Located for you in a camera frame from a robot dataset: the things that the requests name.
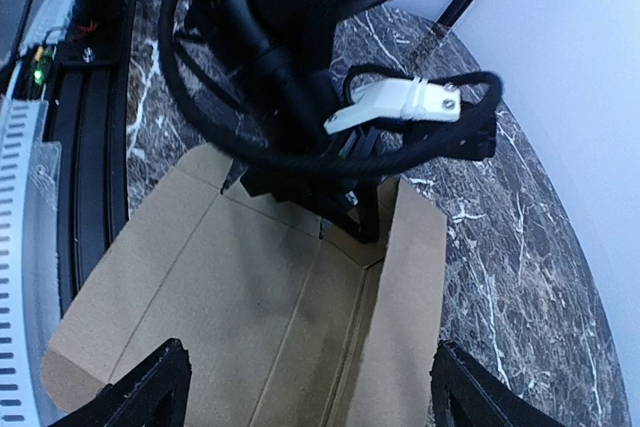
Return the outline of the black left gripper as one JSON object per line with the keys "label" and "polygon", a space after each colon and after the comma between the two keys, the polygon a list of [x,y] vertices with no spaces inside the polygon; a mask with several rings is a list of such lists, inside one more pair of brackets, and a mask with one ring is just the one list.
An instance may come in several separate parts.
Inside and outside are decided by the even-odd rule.
{"label": "black left gripper", "polygon": [[[345,106],[326,71],[309,75],[272,74],[256,83],[249,96],[258,125],[269,146],[287,154],[307,154],[317,159],[331,154],[331,140],[323,123]],[[249,167],[240,182],[252,197],[269,195],[321,216],[359,242],[380,237],[378,177],[346,178],[329,174],[303,175]]]}

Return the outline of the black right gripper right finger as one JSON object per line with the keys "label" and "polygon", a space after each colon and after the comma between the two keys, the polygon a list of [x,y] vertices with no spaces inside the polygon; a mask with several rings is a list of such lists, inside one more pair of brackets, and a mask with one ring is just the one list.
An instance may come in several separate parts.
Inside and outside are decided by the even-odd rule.
{"label": "black right gripper right finger", "polygon": [[431,370],[437,426],[558,426],[515,395],[454,341],[438,343]]}

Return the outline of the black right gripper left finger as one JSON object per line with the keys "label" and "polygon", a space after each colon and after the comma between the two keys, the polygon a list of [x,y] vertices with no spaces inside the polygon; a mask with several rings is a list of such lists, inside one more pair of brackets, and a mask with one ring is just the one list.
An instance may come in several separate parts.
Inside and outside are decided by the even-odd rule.
{"label": "black right gripper left finger", "polygon": [[44,387],[67,413],[57,426],[182,426],[191,376],[189,352],[177,338],[114,383],[53,349],[44,355]]}

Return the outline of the brown cardboard box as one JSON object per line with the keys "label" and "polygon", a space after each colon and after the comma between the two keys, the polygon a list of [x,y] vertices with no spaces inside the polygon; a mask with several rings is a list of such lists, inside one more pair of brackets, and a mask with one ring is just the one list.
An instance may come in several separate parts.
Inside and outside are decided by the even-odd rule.
{"label": "brown cardboard box", "polygon": [[185,153],[90,274],[41,363],[73,411],[179,339],[190,426],[423,426],[443,304],[446,216],[405,181],[379,190],[363,245],[287,203],[222,184]]}

